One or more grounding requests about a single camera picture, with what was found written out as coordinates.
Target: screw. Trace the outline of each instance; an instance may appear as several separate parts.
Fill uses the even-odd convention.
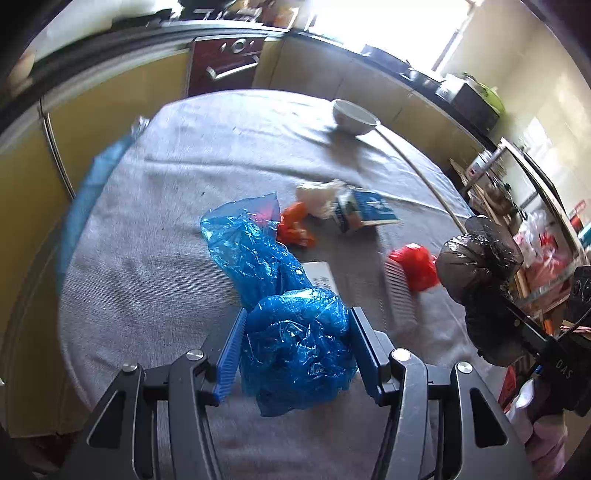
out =
[[[410,352],[405,348],[397,348],[392,350],[392,358],[399,362],[408,362],[410,360]]]
[[[468,362],[460,362],[457,365],[457,369],[462,372],[463,374],[472,373],[472,366]]]
[[[123,366],[121,367],[121,370],[123,370],[126,374],[130,374],[133,373],[137,370],[138,368],[138,363],[137,362],[132,362],[132,361],[126,361]]]
[[[189,350],[187,352],[187,358],[189,360],[191,360],[192,362],[196,362],[197,360],[201,360],[204,356],[205,356],[205,353],[203,353],[198,348],[196,348],[194,350]]]

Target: gray tablecloth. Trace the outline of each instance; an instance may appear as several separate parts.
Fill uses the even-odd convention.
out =
[[[391,136],[454,211],[468,217],[439,168]],[[383,254],[409,242],[437,253],[459,233],[428,187],[376,132],[354,138],[336,131],[325,100],[250,90],[162,108],[96,202],[60,300],[63,356],[83,401],[94,406],[126,359],[156,367],[200,346],[224,308],[238,302],[201,237],[205,211],[273,191],[284,208],[303,180],[333,179],[392,194],[403,223],[342,236],[331,220],[310,219],[318,245],[296,256],[327,261],[343,301],[363,307],[374,328],[386,328],[397,346],[432,364],[467,360],[499,393],[504,370],[477,356],[463,308],[441,286],[418,295],[416,331],[400,335],[393,324]],[[165,408],[162,413],[167,474]],[[238,377],[231,396],[209,409],[222,471],[237,480],[369,478],[387,414],[366,395],[359,376],[331,403],[272,419],[242,395]]]

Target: orange plastic bag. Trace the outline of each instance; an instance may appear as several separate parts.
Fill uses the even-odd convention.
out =
[[[300,223],[307,215],[304,202],[295,202],[283,210],[277,226],[277,241],[284,245],[315,246],[316,239]]]

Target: pink cloth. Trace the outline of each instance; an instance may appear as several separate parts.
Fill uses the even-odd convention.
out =
[[[528,407],[535,399],[534,380],[528,380],[507,412],[519,439],[525,445],[538,480],[552,480],[562,470],[566,461],[564,443],[567,429],[564,416],[546,415],[535,422],[528,417]]]

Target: oven handle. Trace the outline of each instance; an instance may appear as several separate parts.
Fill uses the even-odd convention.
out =
[[[234,75],[236,73],[244,72],[250,69],[255,69],[259,63],[259,58],[256,55],[254,55],[252,59],[254,60],[253,63],[249,63],[248,65],[243,65],[242,67],[237,67],[235,69],[228,70],[227,72],[218,73],[211,67],[207,67],[205,71],[207,72],[207,75],[209,76],[211,81],[217,82],[218,80],[222,80],[226,77],[229,77],[230,75]]]

